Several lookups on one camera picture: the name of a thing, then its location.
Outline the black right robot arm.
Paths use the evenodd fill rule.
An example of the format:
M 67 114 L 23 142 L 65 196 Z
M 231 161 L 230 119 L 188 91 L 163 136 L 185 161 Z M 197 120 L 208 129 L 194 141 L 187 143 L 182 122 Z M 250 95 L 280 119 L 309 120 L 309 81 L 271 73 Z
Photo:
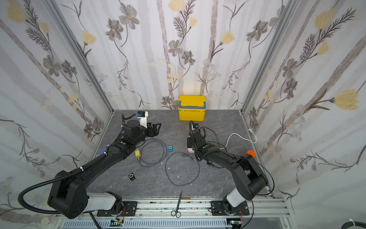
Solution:
M 252 200 L 269 184 L 261 165 L 251 154 L 236 156 L 226 153 L 207 143 L 197 129 L 190 131 L 187 144 L 191 145 L 198 161 L 215 163 L 230 171 L 235 188 L 223 199 L 224 211 L 227 214 L 233 214 L 242 203 Z

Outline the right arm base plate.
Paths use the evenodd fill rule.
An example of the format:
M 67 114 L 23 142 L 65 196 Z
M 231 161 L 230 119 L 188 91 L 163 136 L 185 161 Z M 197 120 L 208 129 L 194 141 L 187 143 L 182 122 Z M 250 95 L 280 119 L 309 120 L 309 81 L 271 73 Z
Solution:
M 247 202 L 243 202 L 237 207 L 232 207 L 227 201 L 211 201 L 209 212 L 213 216 L 249 216 Z

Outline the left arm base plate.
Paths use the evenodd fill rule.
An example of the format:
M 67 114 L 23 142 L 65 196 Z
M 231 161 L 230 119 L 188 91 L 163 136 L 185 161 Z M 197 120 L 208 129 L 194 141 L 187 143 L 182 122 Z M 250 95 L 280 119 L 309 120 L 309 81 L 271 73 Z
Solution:
M 98 217 L 134 217 L 137 210 L 137 201 L 116 202 L 110 210 L 99 210 Z

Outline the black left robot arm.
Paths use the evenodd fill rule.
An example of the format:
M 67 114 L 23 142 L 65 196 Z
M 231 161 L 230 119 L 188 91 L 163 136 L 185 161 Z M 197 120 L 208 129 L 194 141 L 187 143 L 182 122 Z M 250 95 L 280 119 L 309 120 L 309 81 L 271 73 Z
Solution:
M 112 192 L 88 193 L 87 188 L 102 173 L 136 150 L 147 137 L 159 134 L 161 124 L 147 123 L 144 127 L 138 120 L 128 121 L 117 138 L 101 154 L 87 164 L 71 172 L 61 171 L 52 184 L 48 205 L 69 219 L 85 212 L 105 210 L 112 215 L 123 211 L 122 198 Z

